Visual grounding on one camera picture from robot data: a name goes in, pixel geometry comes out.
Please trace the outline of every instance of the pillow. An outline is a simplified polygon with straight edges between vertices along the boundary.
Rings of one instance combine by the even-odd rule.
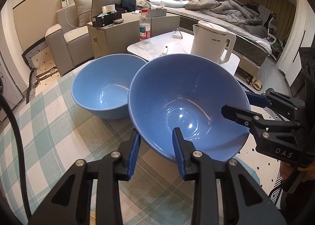
[[[92,0],[73,0],[77,7],[79,27],[86,26],[90,21]]]
[[[166,7],[172,8],[182,8],[185,7],[185,4],[181,1],[177,0],[150,0],[153,5],[160,5],[160,2],[164,4]]]
[[[92,0],[91,17],[100,15],[103,6],[121,4],[122,0]]]

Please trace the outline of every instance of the white electric kettle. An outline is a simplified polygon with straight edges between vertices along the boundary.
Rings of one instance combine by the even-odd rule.
[[[231,56],[236,36],[225,28],[205,21],[193,25],[194,41],[190,54],[202,56],[217,64],[226,63]],[[225,56],[223,52],[230,40]]]

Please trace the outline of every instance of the sofa armrest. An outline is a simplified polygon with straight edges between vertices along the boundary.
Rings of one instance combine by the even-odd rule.
[[[60,24],[48,28],[45,39],[61,76],[74,68]]]

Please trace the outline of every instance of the slipper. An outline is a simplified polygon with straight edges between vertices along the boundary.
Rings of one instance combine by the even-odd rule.
[[[254,78],[252,78],[251,82],[249,82],[250,79],[251,79],[251,76],[247,76],[246,82],[247,82],[247,84],[252,85],[256,81],[257,78],[254,77]]]
[[[256,90],[260,91],[260,90],[262,89],[262,86],[263,86],[263,85],[264,85],[264,83],[263,83],[260,79],[258,79],[258,80],[256,80],[256,81],[254,82],[253,87],[254,87]]]

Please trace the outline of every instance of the human hand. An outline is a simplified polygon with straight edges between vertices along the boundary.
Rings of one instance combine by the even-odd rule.
[[[302,182],[306,182],[308,180],[314,180],[315,179],[315,161],[308,167],[308,168],[298,168],[299,171],[307,171],[307,173],[302,178]],[[286,162],[280,162],[280,175],[284,180],[288,178],[288,176],[293,171],[293,166]]]

